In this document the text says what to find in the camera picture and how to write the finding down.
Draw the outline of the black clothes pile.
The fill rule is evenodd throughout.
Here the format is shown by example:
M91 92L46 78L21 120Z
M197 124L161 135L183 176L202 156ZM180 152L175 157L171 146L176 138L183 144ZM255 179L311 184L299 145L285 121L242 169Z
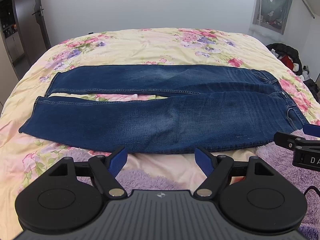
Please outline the black clothes pile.
M310 90L317 102L319 102L319 86L310 77L310 70L307 65L302 65L298 50L283 43L268 44L267 49L289 68Z

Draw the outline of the dark wooden door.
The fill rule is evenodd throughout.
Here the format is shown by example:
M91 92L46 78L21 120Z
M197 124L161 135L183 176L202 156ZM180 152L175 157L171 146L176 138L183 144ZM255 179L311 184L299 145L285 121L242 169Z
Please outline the dark wooden door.
M48 36L48 32L47 32L47 28L46 28L46 24L45 24L45 20L44 20L43 11L44 11L44 9L42 7L41 0L35 0L35 7L34 7L33 15L36 18L37 24L40 26L44 45L45 45L46 49L48 50L52 46L50 44L50 40L49 40L49 36Z

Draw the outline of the purple fluffy blanket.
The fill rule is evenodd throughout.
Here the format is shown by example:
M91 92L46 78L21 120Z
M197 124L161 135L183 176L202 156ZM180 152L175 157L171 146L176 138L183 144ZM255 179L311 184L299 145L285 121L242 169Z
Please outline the purple fluffy blanket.
M302 239L305 194L258 157L234 161L216 197L187 190L133 190L105 198L87 163L65 158L58 182L58 239Z

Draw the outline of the dark blue denim jeans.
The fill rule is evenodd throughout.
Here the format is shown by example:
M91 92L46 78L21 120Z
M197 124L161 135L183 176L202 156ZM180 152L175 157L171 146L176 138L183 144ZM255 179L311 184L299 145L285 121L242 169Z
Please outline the dark blue denim jeans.
M306 123L263 70L118 65L56 74L19 131L100 152L175 154L257 147Z

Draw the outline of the floral yellow bed quilt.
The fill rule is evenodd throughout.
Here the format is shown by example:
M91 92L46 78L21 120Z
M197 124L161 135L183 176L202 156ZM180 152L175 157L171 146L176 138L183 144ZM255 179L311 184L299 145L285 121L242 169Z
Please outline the floral yellow bed quilt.
M1 239L20 232L17 195L64 156L76 161L94 152L20 133L34 101L52 78L79 66L107 64L211 64L265 70L275 76L307 120L319 124L319 104L310 90L257 39L209 29L139 29L71 38L49 49L17 83L1 112Z

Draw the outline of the window with grey curtain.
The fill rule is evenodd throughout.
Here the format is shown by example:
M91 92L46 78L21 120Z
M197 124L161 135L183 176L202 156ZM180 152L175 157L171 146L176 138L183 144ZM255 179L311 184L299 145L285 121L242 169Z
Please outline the window with grey curtain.
M253 24L283 35L293 0L255 0Z

